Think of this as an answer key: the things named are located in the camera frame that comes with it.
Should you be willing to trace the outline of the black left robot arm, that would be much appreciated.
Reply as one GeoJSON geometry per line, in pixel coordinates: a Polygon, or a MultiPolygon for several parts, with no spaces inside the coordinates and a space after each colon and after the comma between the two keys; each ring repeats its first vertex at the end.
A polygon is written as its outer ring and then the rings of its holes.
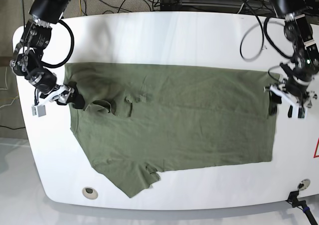
{"type": "Polygon", "coordinates": [[[314,92],[307,91],[313,76],[319,72],[319,51],[313,39],[312,28],[308,24],[303,11],[306,8],[304,0],[270,0],[278,17],[285,20],[284,34],[293,45],[294,53],[291,56],[283,53],[268,35],[268,23],[270,18],[259,21],[262,30],[262,39],[267,40],[270,45],[283,57],[295,65],[291,68],[286,63],[280,63],[279,67],[284,71],[286,77],[280,79],[278,74],[249,71],[249,75],[236,82],[231,89],[226,86],[227,78],[242,73],[241,70],[221,69],[217,70],[216,93],[213,96],[214,103],[221,103],[222,107],[243,106],[245,109],[253,102],[248,99],[248,94],[257,89],[257,101],[261,102],[269,94],[269,115],[277,112],[277,105],[282,100],[290,104],[289,117],[304,118],[307,109],[312,107],[311,100],[316,98],[314,92]]]}

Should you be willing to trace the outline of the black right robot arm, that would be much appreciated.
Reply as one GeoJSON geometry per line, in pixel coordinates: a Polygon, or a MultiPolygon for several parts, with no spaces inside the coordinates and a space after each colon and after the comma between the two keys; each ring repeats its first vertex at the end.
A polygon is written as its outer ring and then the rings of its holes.
{"type": "Polygon", "coordinates": [[[41,93],[43,99],[56,102],[58,105],[67,105],[75,101],[76,89],[73,86],[58,85],[57,77],[51,69],[65,65],[74,50],[74,35],[70,27],[62,20],[70,0],[34,0],[29,10],[29,19],[23,28],[23,34],[16,45],[10,67],[17,76],[23,76],[41,93]],[[70,35],[70,49],[66,58],[57,64],[49,64],[42,60],[47,48],[53,24],[61,24],[70,35]]]}

